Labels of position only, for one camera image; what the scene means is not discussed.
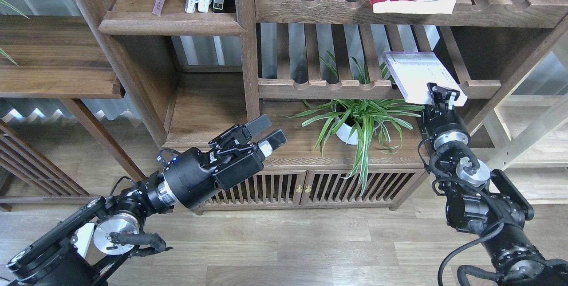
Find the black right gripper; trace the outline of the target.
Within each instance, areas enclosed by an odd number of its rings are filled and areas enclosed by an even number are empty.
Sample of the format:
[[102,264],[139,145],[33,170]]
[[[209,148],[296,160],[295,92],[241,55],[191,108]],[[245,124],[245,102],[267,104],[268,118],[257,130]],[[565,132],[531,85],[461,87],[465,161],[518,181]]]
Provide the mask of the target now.
[[434,145],[461,141],[468,145],[470,135],[462,118],[454,109],[460,91],[428,82],[427,87],[432,104],[426,104],[422,113],[422,126]]

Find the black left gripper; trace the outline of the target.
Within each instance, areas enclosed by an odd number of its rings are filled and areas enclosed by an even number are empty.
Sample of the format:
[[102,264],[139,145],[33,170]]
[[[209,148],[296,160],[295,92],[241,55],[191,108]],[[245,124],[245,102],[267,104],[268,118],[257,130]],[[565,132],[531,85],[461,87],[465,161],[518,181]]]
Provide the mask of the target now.
[[228,190],[252,177],[264,168],[264,157],[286,144],[288,139],[281,128],[250,142],[272,126],[266,114],[248,122],[234,125],[209,141],[210,151],[204,153],[193,147],[172,160],[163,171],[163,201],[168,205],[181,203],[188,209]]

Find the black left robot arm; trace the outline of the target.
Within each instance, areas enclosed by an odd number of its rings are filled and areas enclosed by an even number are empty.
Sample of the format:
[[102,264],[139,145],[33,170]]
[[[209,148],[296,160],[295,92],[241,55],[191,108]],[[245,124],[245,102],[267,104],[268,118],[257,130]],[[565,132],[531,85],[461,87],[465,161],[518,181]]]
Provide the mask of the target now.
[[127,259],[170,250],[158,234],[144,232],[146,219],[170,213],[178,203],[194,210],[260,172],[264,160],[288,141],[282,129],[252,141],[271,124],[262,115],[209,141],[209,151],[170,150],[170,161],[158,156],[163,171],[119,195],[93,199],[16,254],[7,264],[14,275],[10,285],[106,286]]

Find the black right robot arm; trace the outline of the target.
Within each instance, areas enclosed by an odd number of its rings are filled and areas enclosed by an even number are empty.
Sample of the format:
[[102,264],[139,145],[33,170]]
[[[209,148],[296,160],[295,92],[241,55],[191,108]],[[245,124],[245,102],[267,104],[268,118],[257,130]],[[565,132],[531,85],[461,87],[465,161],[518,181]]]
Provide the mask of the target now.
[[478,235],[478,239],[452,251],[442,261],[438,284],[443,284],[449,260],[482,244],[495,271],[459,266],[457,278],[461,286],[470,284],[468,276],[500,286],[565,286],[567,262],[545,259],[524,234],[524,223],[534,217],[530,203],[503,171],[489,169],[470,150],[470,135],[453,106],[460,92],[432,82],[427,88],[422,128],[432,151],[424,167],[436,178],[432,183],[434,192],[447,199],[447,224],[458,232]]

